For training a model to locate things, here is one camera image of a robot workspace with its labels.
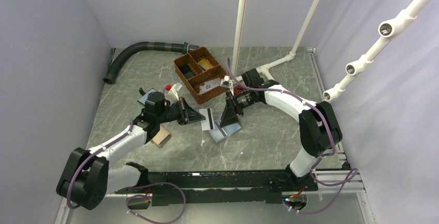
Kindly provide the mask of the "grey leather card holder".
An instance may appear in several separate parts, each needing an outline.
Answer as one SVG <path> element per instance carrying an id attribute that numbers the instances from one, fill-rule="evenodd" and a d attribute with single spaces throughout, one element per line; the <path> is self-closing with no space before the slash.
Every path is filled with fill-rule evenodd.
<path id="1" fill-rule="evenodd" d="M 241 129 L 239 123 L 234 123 L 225 127 L 220 127 L 219 121 L 214 121 L 213 129 L 209 130 L 208 133 L 216 143 L 231 137 L 234 133 Z"/>

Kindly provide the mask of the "white striped credit card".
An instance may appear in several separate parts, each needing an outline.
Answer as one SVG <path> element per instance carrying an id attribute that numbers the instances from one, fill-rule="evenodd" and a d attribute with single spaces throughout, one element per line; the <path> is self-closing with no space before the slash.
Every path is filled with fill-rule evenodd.
<path id="1" fill-rule="evenodd" d="M 199 113 L 204 117 L 204 120 L 201 121 L 201 130 L 202 131 L 213 130 L 215 124 L 214 124 L 214 119 L 211 109 L 210 108 L 199 109 Z"/>

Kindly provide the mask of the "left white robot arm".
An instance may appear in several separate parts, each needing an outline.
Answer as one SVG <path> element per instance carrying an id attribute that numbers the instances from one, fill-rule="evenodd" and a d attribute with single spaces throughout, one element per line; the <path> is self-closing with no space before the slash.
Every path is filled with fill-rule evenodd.
<path id="1" fill-rule="evenodd" d="M 150 142 L 163 123 L 176 121 L 184 126 L 202 122 L 206 117 L 189 106 L 183 97 L 171 102 L 155 89 L 141 94 L 143 108 L 118 135 L 85 150 L 76 148 L 66 162 L 56 186 L 56 193 L 67 200 L 71 209 L 94 209 L 108 193 L 131 188 L 144 192 L 149 185 L 148 169 L 134 162 L 121 168 L 112 166 L 131 151 Z"/>

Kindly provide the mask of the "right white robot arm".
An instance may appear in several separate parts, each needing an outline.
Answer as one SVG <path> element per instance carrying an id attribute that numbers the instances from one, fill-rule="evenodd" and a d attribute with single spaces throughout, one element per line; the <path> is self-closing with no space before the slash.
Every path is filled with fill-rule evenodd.
<path id="1" fill-rule="evenodd" d="M 244 108 L 258 102 L 278 108 L 293 117 L 299 123 L 301 149 L 288 166 L 291 173 L 285 176 L 285 183 L 291 190 L 300 189 L 312 166 L 343 139 L 332 105 L 327 101 L 305 100 L 275 80 L 264 80 L 256 69 L 243 73 L 241 77 L 244 82 L 241 93 L 226 94 L 220 127 L 238 123 Z"/>

